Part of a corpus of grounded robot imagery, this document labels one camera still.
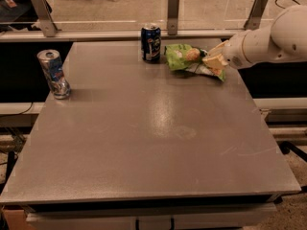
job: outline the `can top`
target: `can top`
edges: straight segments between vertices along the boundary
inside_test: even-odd
[[[56,50],[43,50],[37,54],[39,59],[53,59],[59,57],[59,52]]]
[[[154,23],[148,23],[145,25],[144,27],[146,30],[155,30],[157,28],[159,28],[156,24]]]

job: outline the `table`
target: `table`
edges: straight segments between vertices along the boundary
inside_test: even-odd
[[[219,40],[163,45],[179,42],[208,50]],[[71,96],[49,95],[0,202],[27,208],[42,229],[64,219],[187,229],[257,223],[300,190],[236,70],[221,82],[165,61],[144,62],[137,41],[75,42],[64,63]]]

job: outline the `snack bag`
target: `snack bag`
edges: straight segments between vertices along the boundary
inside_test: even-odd
[[[196,74],[215,76],[224,81],[224,69],[212,69],[202,62],[206,54],[205,50],[188,44],[171,44],[165,47],[167,64],[172,71],[184,70]]]

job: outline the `soda can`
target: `soda can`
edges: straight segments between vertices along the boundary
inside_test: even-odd
[[[56,99],[64,99],[70,95],[70,85],[65,79],[59,52],[56,50],[43,50],[37,58],[48,82],[50,91]]]
[[[154,23],[146,24],[141,31],[141,54],[147,62],[160,60],[161,29]]]

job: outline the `drawer handle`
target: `drawer handle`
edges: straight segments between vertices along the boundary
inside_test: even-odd
[[[139,219],[137,219],[135,221],[135,230],[140,230],[140,221]],[[173,218],[171,218],[171,228],[170,230],[175,230],[175,220]]]

